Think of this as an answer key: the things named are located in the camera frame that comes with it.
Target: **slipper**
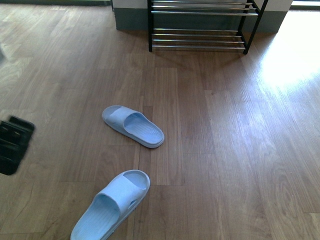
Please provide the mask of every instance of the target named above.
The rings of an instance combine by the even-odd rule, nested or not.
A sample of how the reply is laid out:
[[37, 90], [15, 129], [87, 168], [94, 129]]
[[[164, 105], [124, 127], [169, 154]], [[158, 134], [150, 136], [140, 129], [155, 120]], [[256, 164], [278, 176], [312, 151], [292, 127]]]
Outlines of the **slipper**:
[[106, 240], [146, 196], [150, 179], [140, 170], [116, 176], [76, 223], [71, 240]]
[[111, 128], [147, 148], [157, 148], [165, 140], [165, 135], [159, 127], [141, 112], [125, 106], [107, 107], [102, 113], [102, 118]]

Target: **laminate floor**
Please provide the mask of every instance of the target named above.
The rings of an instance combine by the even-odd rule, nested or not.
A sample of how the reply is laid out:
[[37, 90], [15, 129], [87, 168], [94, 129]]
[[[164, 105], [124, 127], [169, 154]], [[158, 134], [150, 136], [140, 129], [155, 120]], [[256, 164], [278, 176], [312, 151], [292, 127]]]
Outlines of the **laminate floor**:
[[[0, 5], [0, 119], [36, 125], [0, 175], [0, 240], [68, 240], [93, 197], [140, 169], [151, 187], [110, 240], [320, 239], [320, 12], [290, 11], [248, 55], [148, 52], [111, 7]], [[145, 148], [102, 111], [143, 112]]]

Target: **baseboard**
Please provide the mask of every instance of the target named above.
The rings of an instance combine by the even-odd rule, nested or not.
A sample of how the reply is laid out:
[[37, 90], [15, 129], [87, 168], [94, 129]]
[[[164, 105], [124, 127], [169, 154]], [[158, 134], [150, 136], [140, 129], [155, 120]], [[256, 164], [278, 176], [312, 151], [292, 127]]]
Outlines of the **baseboard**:
[[[277, 33], [285, 19], [286, 11], [265, 11], [258, 32]], [[148, 10], [145, 8], [114, 8], [116, 28], [119, 30], [148, 30]], [[155, 28], [234, 30], [238, 29], [240, 17], [199, 15], [154, 15]], [[244, 32], [251, 32], [255, 17], [247, 17]]]

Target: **slipper strap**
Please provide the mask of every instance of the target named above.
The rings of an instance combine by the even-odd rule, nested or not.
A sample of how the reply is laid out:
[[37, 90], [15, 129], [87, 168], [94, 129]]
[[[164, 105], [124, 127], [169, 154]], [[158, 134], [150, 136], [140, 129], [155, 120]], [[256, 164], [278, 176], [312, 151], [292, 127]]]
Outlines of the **slipper strap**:
[[120, 175], [113, 179], [107, 187], [102, 189], [98, 195], [103, 194], [115, 201], [120, 210], [120, 217], [128, 212], [129, 207], [134, 206], [133, 201], [139, 201], [144, 195], [145, 189], [134, 185], [125, 176]]
[[110, 116], [108, 117], [108, 121], [112, 123], [121, 123], [122, 126], [127, 119], [132, 114], [139, 113], [138, 111], [134, 111], [130, 108], [127, 108], [125, 106], [120, 107], [119, 109], [115, 110]]

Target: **shoe rack shelf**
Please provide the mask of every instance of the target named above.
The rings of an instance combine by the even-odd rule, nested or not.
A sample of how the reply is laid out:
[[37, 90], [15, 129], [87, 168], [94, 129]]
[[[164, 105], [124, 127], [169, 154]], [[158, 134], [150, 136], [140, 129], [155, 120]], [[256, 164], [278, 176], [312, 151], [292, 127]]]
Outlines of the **shoe rack shelf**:
[[[240, 50], [247, 54], [263, 16], [268, 0], [259, 8], [254, 0], [246, 2], [214, 2], [188, 0], [147, 0], [148, 44], [153, 49]], [[239, 17], [236, 29], [154, 28], [154, 15], [200, 15]], [[246, 18], [255, 18], [248, 40], [243, 34]]]

